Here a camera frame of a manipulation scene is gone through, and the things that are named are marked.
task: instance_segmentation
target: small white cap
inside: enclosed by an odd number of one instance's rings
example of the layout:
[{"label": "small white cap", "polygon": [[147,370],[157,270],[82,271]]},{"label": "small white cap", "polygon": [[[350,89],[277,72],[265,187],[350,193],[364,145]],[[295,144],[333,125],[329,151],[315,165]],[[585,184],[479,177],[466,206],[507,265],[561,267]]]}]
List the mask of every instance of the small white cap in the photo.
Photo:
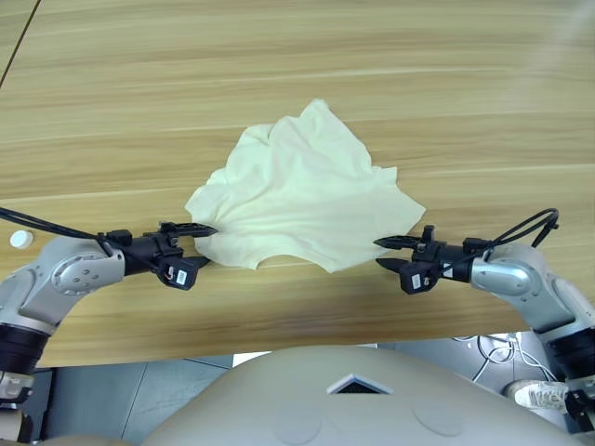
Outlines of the small white cap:
[{"label": "small white cap", "polygon": [[25,249],[33,243],[33,234],[28,230],[17,230],[10,236],[10,244],[15,248]]}]

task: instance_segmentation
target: white sneaker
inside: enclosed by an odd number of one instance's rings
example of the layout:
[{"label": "white sneaker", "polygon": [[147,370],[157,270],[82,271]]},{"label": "white sneaker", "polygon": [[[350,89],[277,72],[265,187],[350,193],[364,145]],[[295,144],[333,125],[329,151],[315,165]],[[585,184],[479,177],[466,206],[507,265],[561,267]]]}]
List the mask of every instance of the white sneaker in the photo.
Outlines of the white sneaker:
[{"label": "white sneaker", "polygon": [[564,383],[521,379],[508,384],[503,393],[527,409],[551,409],[566,413],[564,399],[568,386]]}]

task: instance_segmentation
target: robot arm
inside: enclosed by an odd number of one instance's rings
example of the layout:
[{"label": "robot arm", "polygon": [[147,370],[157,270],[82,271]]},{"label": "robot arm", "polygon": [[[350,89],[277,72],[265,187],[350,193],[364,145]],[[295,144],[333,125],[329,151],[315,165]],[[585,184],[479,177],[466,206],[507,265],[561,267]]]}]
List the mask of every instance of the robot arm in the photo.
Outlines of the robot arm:
[{"label": "robot arm", "polygon": [[[58,227],[44,224],[51,226],[40,229]],[[189,290],[208,259],[183,257],[178,239],[217,232],[194,223],[162,223],[158,231],[138,238],[127,230],[98,236],[72,231],[76,237],[53,239],[33,263],[0,283],[0,402],[27,399],[33,369],[47,339],[79,300],[125,276],[145,271],[155,273],[167,286]]]},{"label": "robot arm", "polygon": [[389,249],[412,249],[411,261],[379,258],[377,262],[400,275],[401,287],[408,294],[427,292],[439,279],[447,279],[468,282],[510,303],[566,375],[568,412],[583,430],[590,431],[595,426],[595,309],[536,250],[549,230],[556,228],[557,211],[543,211],[514,231],[546,214],[553,217],[531,228],[544,228],[533,246],[509,243],[506,237],[513,230],[495,241],[466,239],[462,246],[454,246],[434,241],[433,227],[427,226],[420,238],[395,236],[375,241]]}]

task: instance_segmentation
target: wooden table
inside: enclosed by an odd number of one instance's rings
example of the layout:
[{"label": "wooden table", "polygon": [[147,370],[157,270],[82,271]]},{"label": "wooden table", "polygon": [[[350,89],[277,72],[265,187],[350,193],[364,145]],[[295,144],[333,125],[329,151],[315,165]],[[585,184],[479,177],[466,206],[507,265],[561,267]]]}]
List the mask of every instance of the wooden table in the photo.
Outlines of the wooden table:
[{"label": "wooden table", "polygon": [[[415,233],[490,238],[558,207],[542,251],[593,299],[594,17],[577,0],[44,0],[0,91],[0,205],[87,231],[187,221],[248,125],[324,98],[428,208]],[[36,257],[35,235],[0,246],[2,274]],[[42,363],[524,328],[468,285],[408,296],[374,262],[329,275],[279,257],[208,266],[188,293],[149,274],[100,290]]]}]

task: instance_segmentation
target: white cloth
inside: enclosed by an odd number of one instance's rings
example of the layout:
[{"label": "white cloth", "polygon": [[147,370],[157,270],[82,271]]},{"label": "white cloth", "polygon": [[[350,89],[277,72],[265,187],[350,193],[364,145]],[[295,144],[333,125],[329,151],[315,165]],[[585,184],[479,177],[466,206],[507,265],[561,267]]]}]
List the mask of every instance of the white cloth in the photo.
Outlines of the white cloth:
[{"label": "white cloth", "polygon": [[255,269],[291,255],[333,272],[385,253],[372,242],[421,218],[396,179],[396,167],[372,166],[365,145],[316,99],[298,118],[247,128],[186,209],[219,230],[195,240],[217,263]]}]

